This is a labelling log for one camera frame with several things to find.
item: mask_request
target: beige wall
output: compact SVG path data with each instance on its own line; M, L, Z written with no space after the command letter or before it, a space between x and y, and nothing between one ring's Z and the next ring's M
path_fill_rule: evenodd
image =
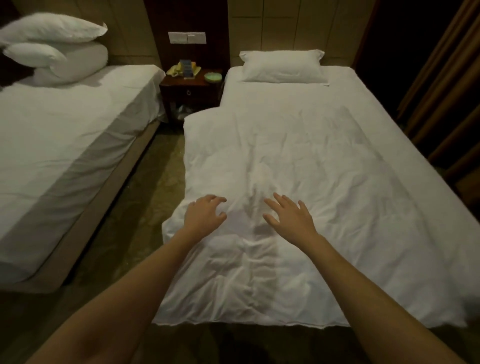
M350 66L375 0L228 0L232 66L241 50L321 49Z
M160 59L143 0L13 0L21 14L56 12L101 20L111 64L156 64Z

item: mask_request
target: floor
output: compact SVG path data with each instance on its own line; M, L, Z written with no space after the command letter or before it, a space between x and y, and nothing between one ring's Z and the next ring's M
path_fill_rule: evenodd
M185 139L162 125L66 283L46 295L0 293L0 363L20 364L73 312L162 244L183 198ZM480 363L480 324L434 330ZM132 363L368 363L349 328L151 325Z

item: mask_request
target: brown curtain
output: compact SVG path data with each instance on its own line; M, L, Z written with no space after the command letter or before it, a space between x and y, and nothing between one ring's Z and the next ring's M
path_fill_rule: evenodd
M479 218L480 0L464 0L398 111L405 134Z

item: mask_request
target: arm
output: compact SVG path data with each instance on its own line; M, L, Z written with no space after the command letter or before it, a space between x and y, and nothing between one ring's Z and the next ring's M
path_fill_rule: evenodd
M188 252L227 218L213 195L192 202L170 240L73 314L28 360L39 363L128 363Z
M280 221L264 219L313 261L373 363L464 363L318 234L303 202L274 197L265 202Z

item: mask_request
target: pillowcase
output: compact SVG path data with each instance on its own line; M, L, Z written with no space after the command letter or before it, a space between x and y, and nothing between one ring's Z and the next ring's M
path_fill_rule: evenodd
M320 67L325 52L314 50L242 51L245 82L328 84Z
M83 80L104 68L108 61L107 48L96 42L83 44L55 44L51 46L65 56L49 68L37 68L33 81L37 86L55 86Z
M48 44L39 43L12 44L3 51L3 54L28 67L49 67L56 62L67 60L59 50Z
M107 32L107 26L63 14L38 12L0 29L0 45L34 42L89 42Z

